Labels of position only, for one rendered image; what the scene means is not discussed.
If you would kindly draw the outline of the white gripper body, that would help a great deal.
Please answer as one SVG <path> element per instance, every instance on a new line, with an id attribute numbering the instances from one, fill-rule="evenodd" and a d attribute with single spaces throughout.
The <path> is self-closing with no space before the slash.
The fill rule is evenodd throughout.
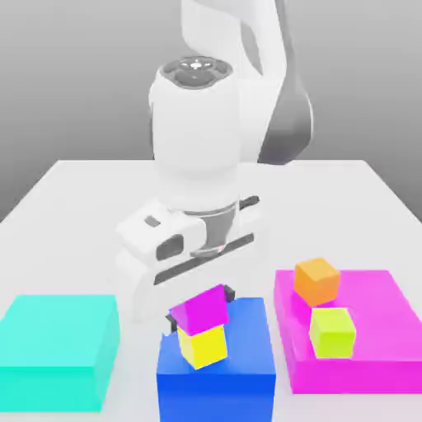
<path id="1" fill-rule="evenodd" d="M 172 308 L 218 284 L 246 294 L 264 267 L 267 239 L 263 213 L 242 210 L 236 216 L 234 233 L 219 254 L 190 257 L 179 254 L 148 263 L 126 246 L 116 264 L 131 288 L 131 313 L 136 322 L 163 318 Z"/>

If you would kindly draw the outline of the small purple cube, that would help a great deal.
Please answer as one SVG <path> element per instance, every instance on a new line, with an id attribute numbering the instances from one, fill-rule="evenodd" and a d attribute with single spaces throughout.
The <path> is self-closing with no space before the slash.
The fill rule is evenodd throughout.
<path id="1" fill-rule="evenodd" d="M 228 310 L 222 284 L 173 307 L 171 315 L 188 335 L 197 335 L 228 323 Z"/>

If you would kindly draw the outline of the small orange cube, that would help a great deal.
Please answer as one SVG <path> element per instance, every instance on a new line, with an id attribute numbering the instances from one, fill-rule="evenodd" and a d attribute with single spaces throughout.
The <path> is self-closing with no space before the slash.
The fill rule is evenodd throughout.
<path id="1" fill-rule="evenodd" d="M 337 298 L 340 272 L 324 258 L 314 258 L 295 265 L 293 290 L 310 307 Z"/>

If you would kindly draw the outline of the small lime cube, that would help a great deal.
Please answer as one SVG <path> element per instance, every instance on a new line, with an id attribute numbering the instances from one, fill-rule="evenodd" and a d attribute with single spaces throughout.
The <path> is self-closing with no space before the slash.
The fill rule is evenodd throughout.
<path id="1" fill-rule="evenodd" d="M 314 307 L 309 337 L 318 359 L 350 359 L 356 328 L 345 307 Z"/>

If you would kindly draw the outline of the large blue box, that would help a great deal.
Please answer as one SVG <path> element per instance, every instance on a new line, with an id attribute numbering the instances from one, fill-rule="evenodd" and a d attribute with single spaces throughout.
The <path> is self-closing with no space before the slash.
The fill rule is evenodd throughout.
<path id="1" fill-rule="evenodd" d="M 272 422 L 276 370 L 263 298 L 228 304 L 228 357 L 193 369 L 177 335 L 163 337 L 157 362 L 160 422 Z"/>

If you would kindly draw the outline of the large cyan box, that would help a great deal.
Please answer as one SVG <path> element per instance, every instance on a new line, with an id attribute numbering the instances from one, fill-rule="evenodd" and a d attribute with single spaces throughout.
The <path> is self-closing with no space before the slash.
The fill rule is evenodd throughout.
<path id="1" fill-rule="evenodd" d="M 101 411 L 119 343 L 113 295 L 16 296 L 0 319 L 0 412 Z"/>

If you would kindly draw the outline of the large magenta box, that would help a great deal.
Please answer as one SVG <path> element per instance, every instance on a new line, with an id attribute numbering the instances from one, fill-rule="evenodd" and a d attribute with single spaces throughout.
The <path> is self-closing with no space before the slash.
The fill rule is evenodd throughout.
<path id="1" fill-rule="evenodd" d="M 422 321 L 386 270 L 343 270 L 331 307 L 349 310 L 357 335 L 349 359 L 318 359 L 311 308 L 279 270 L 274 308 L 294 394 L 422 394 Z"/>

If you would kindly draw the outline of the small yellow cube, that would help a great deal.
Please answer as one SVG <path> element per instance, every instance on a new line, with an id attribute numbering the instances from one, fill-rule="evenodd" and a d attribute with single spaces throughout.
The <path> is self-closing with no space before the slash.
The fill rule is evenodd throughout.
<path id="1" fill-rule="evenodd" d="M 195 370 L 227 357 L 224 325 L 215 326 L 196 335 L 188 335 L 178 327 L 177 335 L 182 356 Z"/>

